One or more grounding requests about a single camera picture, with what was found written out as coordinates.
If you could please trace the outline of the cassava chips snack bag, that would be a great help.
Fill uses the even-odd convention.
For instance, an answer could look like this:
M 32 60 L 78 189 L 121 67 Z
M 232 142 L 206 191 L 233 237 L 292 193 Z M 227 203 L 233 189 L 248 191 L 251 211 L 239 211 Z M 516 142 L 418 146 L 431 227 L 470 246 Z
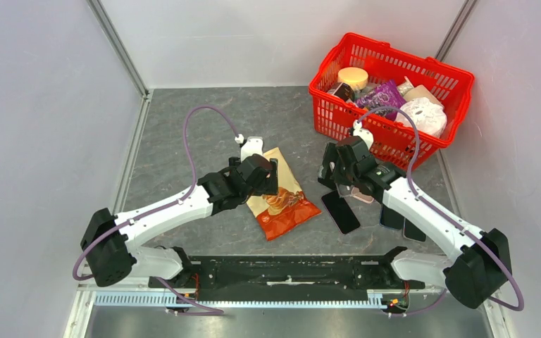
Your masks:
M 278 160 L 278 193 L 253 196 L 247 206 L 270 242 L 321 214 L 321 210 L 306 198 L 278 147 L 263 156 Z

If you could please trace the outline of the black smartphone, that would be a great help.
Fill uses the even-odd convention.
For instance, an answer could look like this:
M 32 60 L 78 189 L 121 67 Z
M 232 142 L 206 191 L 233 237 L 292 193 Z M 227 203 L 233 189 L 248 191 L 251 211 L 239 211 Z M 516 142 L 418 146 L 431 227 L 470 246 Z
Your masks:
M 358 218 L 338 191 L 334 190 L 323 195 L 321 201 L 342 234 L 349 234 L 360 228 Z

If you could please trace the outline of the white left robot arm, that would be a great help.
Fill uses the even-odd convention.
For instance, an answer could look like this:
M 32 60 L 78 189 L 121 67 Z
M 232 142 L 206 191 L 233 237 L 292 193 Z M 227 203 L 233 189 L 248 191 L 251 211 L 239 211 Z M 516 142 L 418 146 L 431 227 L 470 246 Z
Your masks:
M 80 241 L 89 278 L 110 287 L 126 277 L 162 277 L 186 287 L 193 277 L 180 248 L 153 249 L 145 243 L 194 220 L 245 204 L 253 196 L 278 193 L 278 160 L 254 154 L 198 179 L 194 187 L 134 211 L 114 215 L 108 208 L 94 212 Z

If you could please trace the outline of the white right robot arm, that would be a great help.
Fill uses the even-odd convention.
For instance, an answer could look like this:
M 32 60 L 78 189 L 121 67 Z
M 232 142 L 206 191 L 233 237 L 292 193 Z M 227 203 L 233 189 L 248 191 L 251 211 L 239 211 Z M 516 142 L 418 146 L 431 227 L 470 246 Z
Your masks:
M 496 228 L 486 232 L 444 208 L 395 164 L 377 161 L 362 137 L 328 143 L 318 181 L 332 189 L 356 187 L 416 226 L 442 250 L 441 256 L 401 251 L 378 269 L 384 286 L 395 288 L 405 280 L 437 285 L 475 309 L 487 300 L 503 305 L 493 295 L 509 283 L 518 303 L 507 307 L 523 310 L 525 300 L 512 273 L 506 235 Z

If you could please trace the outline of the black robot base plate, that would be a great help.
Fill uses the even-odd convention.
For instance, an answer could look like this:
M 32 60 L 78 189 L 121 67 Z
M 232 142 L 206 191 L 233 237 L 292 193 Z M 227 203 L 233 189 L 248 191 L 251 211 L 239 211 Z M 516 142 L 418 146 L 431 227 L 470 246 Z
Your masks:
M 382 256 L 181 253 L 185 266 L 168 284 L 195 289 L 200 301 L 362 301 L 368 290 L 425 288 L 394 272 L 390 263 L 401 251 L 397 247 Z

